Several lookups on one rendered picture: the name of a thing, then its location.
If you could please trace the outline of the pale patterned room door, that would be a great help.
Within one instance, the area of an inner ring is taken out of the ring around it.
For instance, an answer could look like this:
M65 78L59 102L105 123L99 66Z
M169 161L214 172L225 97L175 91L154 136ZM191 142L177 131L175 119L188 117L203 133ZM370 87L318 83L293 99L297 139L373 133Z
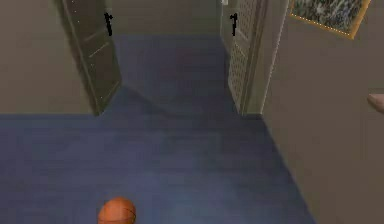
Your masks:
M267 8L268 0L237 0L233 12L238 20L230 51L228 86L241 116L260 114L256 70Z

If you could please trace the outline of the grey-green room door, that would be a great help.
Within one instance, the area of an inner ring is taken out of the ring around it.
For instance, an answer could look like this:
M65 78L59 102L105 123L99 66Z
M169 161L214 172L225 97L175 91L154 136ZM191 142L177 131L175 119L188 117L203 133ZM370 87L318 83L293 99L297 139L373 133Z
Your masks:
M104 19L105 0L53 2L60 13L92 112L98 116L122 82L115 45Z

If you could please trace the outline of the orange basketball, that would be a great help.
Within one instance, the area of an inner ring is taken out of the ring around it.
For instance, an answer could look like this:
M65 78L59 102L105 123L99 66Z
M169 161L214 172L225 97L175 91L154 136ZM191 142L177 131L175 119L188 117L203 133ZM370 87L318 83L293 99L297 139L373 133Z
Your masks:
M129 199L114 197L101 207L97 224L135 224L136 217L136 207Z

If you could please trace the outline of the pale pink rounded object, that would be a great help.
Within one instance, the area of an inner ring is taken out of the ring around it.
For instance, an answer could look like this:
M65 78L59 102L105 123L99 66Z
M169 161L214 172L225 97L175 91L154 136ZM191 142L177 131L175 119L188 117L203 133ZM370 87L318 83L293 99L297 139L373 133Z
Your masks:
M367 101L376 111L384 114L384 94L369 94Z

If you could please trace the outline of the gold framed wall picture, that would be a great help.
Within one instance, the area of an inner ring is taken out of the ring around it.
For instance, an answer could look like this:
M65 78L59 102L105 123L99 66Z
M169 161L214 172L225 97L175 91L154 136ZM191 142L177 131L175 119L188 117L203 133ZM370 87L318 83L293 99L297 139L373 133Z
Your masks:
M353 40L371 0L291 0L289 15Z

